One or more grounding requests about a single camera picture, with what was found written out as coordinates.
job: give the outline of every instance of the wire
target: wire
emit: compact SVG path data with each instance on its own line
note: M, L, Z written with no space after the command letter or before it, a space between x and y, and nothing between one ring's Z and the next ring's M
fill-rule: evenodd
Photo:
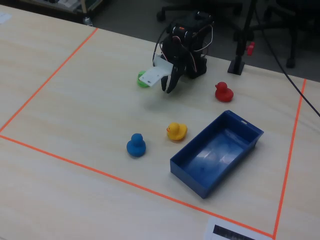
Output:
M181 39L180 39L180 37L178 37L178 36L172 36L172 38L176 38L176 39L178 39L179 40L179 42L181 43Z
M178 39L178 40L179 40L179 43L181 44L181 46L190 53L191 58L192 58L192 60L193 60L193 66L192 66L192 67L193 67L193 70L194 70L195 72L197 72L196 61L195 61L195 58L194 58L194 56L192 55L192 53L191 53L185 46L183 46L180 37L178 37L178 36L172 36L172 38L173 38L173 39L174 39L174 38Z
M212 22L211 24L204 26L204 27L201 28L197 33L194 33L194 34L192 35L192 37L193 37L193 38L196 37L202 30L206 29L206 28L209 27L209 26L212 26L214 23L215 23L215 22Z
M208 55L209 52L209 48L206 48L206 53L202 56L202 58L205 58Z
M161 44L163 44L163 41L161 41L161 42L159 43L159 47L160 47L160 50L161 50L162 55L164 56L165 60L168 62L168 58L167 58L166 55L164 54L164 51L162 51Z
M282 70L282 72L284 73L284 75L286 76L286 78L290 81L290 83L294 86L294 88L297 90L297 92L301 95L301 97L306 101L307 104L309 104L309 106L313 109L313 111L315 111L315 113L320 117L320 113L317 111L317 109L308 101L308 99L306 99L306 97L303 95L303 93L299 90L299 88L295 85L295 83L291 80L291 78L288 76L288 74L286 73L284 67L281 65L275 51L273 50L273 48L271 47L271 44L269 42L269 40L267 39L267 36L265 34L265 31L263 30L263 28L261 27L261 22L260 22L260 19L259 19L259 16L258 16L258 13L257 13L257 8L255 7L254 8L254 13L255 13L255 16L256 16L256 20L258 22L258 25L259 25L259 28L262 32L262 36L268 46L268 48L270 49L270 52L272 53L275 61L278 63L280 69Z
M208 47L212 44L212 40L214 39L214 28L213 28L211 25L208 25L208 26L211 27L211 41L209 42L209 44L207 44L207 45L204 46L203 48L198 49L198 50L193 50L193 52L200 52L200 51L202 51L203 49L208 48Z
M159 44L159 42L160 42L160 39L161 39L162 35L165 33L165 31L167 30L167 28L170 27L170 25L171 25L174 21L176 21L176 20L178 20L178 19L181 19L181 18L184 18L185 16L186 16L186 15L182 15L182 16L178 16L178 17L174 18L174 19L169 23L169 25L166 26L166 27L162 30L162 32L161 32L158 40L157 40L156 43L155 43L155 47L154 47L154 51L153 51L153 56L152 56L152 64L154 64L154 59L155 59L157 47L158 47L158 44Z

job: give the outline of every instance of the chair wheel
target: chair wheel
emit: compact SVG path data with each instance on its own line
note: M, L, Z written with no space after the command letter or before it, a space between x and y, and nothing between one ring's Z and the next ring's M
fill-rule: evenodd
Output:
M264 11L264 14L263 14L263 20L268 22L270 21L271 19L271 16L272 16L272 10L270 8L267 8L265 11Z
M246 37L248 41L253 41L255 39L254 31L248 31L248 36Z
M293 69L296 66L296 60L294 58L288 58L286 61L286 67L288 69Z
M164 11L158 11L156 13L156 19L158 20L158 22L163 22L164 20L166 20L166 13Z
M235 31L233 33L233 41L238 42L239 36L240 36L240 33L238 31Z
M233 9L233 15L234 15L234 16L240 16L241 12L242 12L242 5L236 6L236 7Z

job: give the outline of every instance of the blue plastic tray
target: blue plastic tray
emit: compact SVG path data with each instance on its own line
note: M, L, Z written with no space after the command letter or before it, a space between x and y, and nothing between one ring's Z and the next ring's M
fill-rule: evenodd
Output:
M232 111L224 111L170 159L171 173L204 199L263 133Z

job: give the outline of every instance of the office chair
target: office chair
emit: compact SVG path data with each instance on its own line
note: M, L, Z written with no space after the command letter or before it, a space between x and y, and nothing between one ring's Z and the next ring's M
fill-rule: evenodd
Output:
M226 2L224 0L214 0L209 2L209 0L190 0L189 4L182 5L171 5L162 7L161 11L156 14L156 19L159 22L166 20L167 11L193 11L199 10L201 12L209 13L213 16L215 22L223 22L235 31L240 31L241 29L230 19L221 14L221 9L233 8L233 15L239 16L241 14L243 4L240 2Z
M290 10L292 14L287 13L274 6L268 6L264 12L263 19L266 21L261 26L255 25L249 28L249 32L253 35L253 31L266 29L289 29L291 36L290 57L286 61L287 68L296 66L296 49L298 30L314 33L319 30L320 1L319 0L276 0L276 3ZM281 20L270 22L272 13L275 13Z

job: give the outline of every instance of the table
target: table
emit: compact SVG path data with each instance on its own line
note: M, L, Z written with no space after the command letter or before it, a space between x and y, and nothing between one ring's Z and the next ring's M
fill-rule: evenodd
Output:
M216 216L273 239L319 238L319 119L285 76L248 65L228 74L229 61L207 57L205 75L166 94L136 82L153 42L0 12L12 14L0 25L0 237L194 240ZM292 80L320 109L320 84ZM214 98L220 81L234 91L229 104ZM169 159L228 109L264 134L201 199ZM181 143L166 137L170 122L187 124ZM139 159L126 152L133 133L147 145Z

